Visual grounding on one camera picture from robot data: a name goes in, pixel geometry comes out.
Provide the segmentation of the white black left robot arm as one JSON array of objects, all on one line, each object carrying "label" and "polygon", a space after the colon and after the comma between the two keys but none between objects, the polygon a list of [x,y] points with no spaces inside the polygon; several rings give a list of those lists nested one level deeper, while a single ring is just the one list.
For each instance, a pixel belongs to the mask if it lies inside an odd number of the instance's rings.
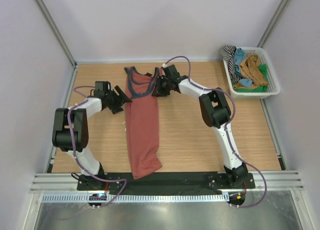
[{"label": "white black left robot arm", "polygon": [[71,156],[80,168],[80,174],[71,174],[78,182],[78,189],[101,190],[110,183],[117,184],[118,188],[125,187],[126,179],[107,179],[102,164],[93,156],[89,148],[88,119],[105,109],[114,115],[120,113],[124,110],[123,105],[132,100],[119,86],[112,88],[109,81],[77,86],[73,91],[84,99],[71,107],[55,110],[53,146]]}]

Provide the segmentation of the red graphic tank top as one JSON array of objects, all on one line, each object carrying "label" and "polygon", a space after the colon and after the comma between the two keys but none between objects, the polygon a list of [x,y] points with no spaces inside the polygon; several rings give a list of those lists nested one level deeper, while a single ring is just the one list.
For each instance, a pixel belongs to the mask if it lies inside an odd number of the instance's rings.
[{"label": "red graphic tank top", "polygon": [[152,96],[160,69],[141,74],[134,66],[126,67],[125,129],[129,164],[135,180],[148,176],[162,167],[157,152],[159,137],[159,106]]}]

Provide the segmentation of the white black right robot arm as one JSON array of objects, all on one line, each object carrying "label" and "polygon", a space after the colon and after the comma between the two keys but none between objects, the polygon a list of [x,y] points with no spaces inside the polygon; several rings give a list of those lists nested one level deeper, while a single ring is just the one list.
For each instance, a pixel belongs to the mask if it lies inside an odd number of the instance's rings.
[{"label": "white black right robot arm", "polygon": [[219,143],[226,184],[231,188],[243,187],[248,168],[241,160],[232,130],[228,127],[233,116],[226,99],[229,95],[221,88],[208,88],[186,75],[180,75],[173,64],[164,63],[161,70],[162,75],[157,77],[152,95],[166,97],[171,91],[175,91],[198,100],[202,120],[213,130]]}]

